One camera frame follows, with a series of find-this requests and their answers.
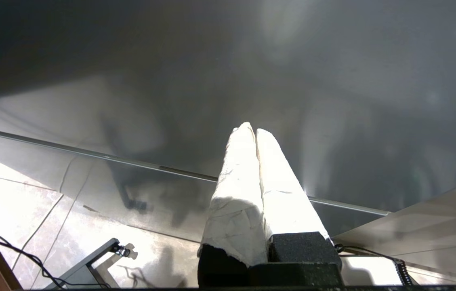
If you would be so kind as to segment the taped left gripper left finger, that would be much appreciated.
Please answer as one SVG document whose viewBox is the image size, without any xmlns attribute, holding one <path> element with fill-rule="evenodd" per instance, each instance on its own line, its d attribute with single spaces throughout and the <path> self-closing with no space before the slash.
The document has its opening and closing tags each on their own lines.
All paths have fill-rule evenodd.
<svg viewBox="0 0 456 291">
<path fill-rule="evenodd" d="M 230 133 L 198 249 L 199 287 L 250 284 L 249 270 L 268 262 L 264 212 L 252 126 Z"/>
</svg>

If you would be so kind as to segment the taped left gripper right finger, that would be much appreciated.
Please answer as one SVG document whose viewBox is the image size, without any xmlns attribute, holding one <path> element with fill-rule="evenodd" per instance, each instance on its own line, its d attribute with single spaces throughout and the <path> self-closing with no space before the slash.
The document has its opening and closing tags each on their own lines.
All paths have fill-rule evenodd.
<svg viewBox="0 0 456 291">
<path fill-rule="evenodd" d="M 341 268 L 342 261 L 328 231 L 274 135 L 258 129 L 256 146 L 269 262 Z"/>
</svg>

